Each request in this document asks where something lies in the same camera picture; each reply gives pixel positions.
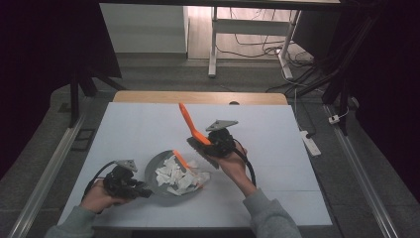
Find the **white paper scraps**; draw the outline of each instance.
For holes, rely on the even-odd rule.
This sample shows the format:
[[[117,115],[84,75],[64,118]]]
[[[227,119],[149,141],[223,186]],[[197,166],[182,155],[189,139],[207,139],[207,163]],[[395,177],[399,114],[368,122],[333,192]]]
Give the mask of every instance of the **white paper scraps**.
[[[197,165],[196,162],[188,162],[189,165]],[[169,184],[167,191],[175,195],[183,195],[201,187],[210,179],[210,173],[191,171],[187,169],[185,173],[175,160],[175,155],[163,162],[163,167],[156,169],[157,185]]]

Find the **wall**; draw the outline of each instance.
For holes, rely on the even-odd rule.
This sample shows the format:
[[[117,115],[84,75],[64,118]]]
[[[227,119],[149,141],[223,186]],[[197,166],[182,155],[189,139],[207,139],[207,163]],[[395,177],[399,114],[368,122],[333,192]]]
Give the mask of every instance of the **wall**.
[[[100,6],[115,53],[187,52],[187,7]]]

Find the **metal frame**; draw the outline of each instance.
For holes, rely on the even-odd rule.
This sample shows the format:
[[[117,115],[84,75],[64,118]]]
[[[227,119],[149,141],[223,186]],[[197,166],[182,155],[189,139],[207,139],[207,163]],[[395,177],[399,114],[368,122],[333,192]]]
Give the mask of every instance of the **metal frame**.
[[[327,105],[324,105],[325,113],[328,117],[331,117],[330,108]],[[359,186],[364,192],[367,203],[370,205],[370,208],[373,212],[374,217],[376,218],[377,224],[379,225],[380,230],[382,231],[383,237],[385,238],[398,238],[398,232],[393,224],[388,212],[386,211],[385,206],[383,205],[382,200],[374,189],[373,185],[370,182],[368,173],[365,171],[365,168],[356,153],[355,148],[353,147],[352,142],[349,137],[346,136],[338,125],[333,125],[334,132],[337,135],[337,138],[343,148],[343,151],[349,161],[350,167],[353,170],[353,173],[356,179],[359,182]]]
[[[77,136],[77,133],[86,118],[88,108],[92,101],[93,99],[90,97],[85,97],[82,101],[79,119],[75,122],[72,128],[67,128],[65,131],[64,136],[56,147],[49,164],[41,175],[37,186],[34,188],[34,191],[9,233],[8,238],[26,237],[28,234],[29,229],[34,223],[35,217],[40,211],[40,208],[43,205],[51,186],[53,185],[55,177],[58,174],[68,151],[70,150],[71,144],[73,143],[74,138]]]
[[[243,34],[243,35],[265,35],[265,36],[283,36],[286,37],[278,59],[281,63],[286,79],[293,78],[290,68],[285,59],[288,46],[293,35],[300,11],[297,11],[291,22],[273,22],[273,21],[255,21],[255,20],[236,20],[236,19],[218,19],[217,7],[212,7],[212,38],[209,57],[209,77],[216,76],[216,39],[217,34]]]

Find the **table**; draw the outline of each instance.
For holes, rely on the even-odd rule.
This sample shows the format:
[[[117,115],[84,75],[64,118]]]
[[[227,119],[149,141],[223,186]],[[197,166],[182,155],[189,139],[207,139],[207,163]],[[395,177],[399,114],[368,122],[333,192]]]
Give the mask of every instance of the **table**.
[[[226,104],[232,100],[241,105]],[[187,161],[195,160],[201,170],[212,174],[202,190],[175,198],[155,195],[138,198],[105,210],[97,216],[94,226],[123,229],[249,227],[251,217],[241,203],[243,195],[239,189],[222,171],[197,157],[182,139],[190,134],[175,104],[180,101],[185,103],[197,129],[210,125],[216,116],[228,117],[217,119],[238,119],[239,124],[231,127],[230,132],[247,145],[257,184],[264,193],[271,199],[281,200],[298,225],[332,224],[291,107],[286,105],[283,95],[141,91],[120,91],[109,104],[58,223],[80,201],[95,171],[110,160],[134,159],[139,169],[135,179],[141,179],[142,168],[154,155],[176,149]]]

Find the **metal rail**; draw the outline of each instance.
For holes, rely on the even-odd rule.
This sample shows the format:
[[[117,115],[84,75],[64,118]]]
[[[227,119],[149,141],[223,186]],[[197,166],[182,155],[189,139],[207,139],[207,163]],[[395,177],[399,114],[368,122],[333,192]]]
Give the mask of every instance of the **metal rail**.
[[[324,105],[324,110],[329,117],[332,116],[330,108],[327,105]],[[364,192],[367,203],[372,209],[373,215],[376,218],[380,230],[382,231],[383,237],[398,238],[399,236],[395,229],[395,225],[393,224],[388,212],[386,211],[382,200],[371,184],[370,179],[368,178],[368,174],[365,171],[365,168],[359,159],[359,156],[356,153],[352,142],[350,141],[349,137],[343,134],[342,130],[337,125],[334,125],[334,131],[337,135],[337,138],[339,139],[349,164],[353,169],[353,173],[355,174],[356,179],[358,180],[359,185]]]
[[[64,136],[55,149],[55,152],[52,154],[49,164],[41,175],[34,191],[9,233],[8,238],[26,237],[28,234],[29,229],[34,223],[35,217],[40,211],[40,208],[49,193],[59,169],[61,168],[71,144],[83,124],[87,114],[87,109],[92,101],[92,98],[85,97],[81,102],[81,113],[79,119],[75,122],[72,128],[67,128],[65,131]]]

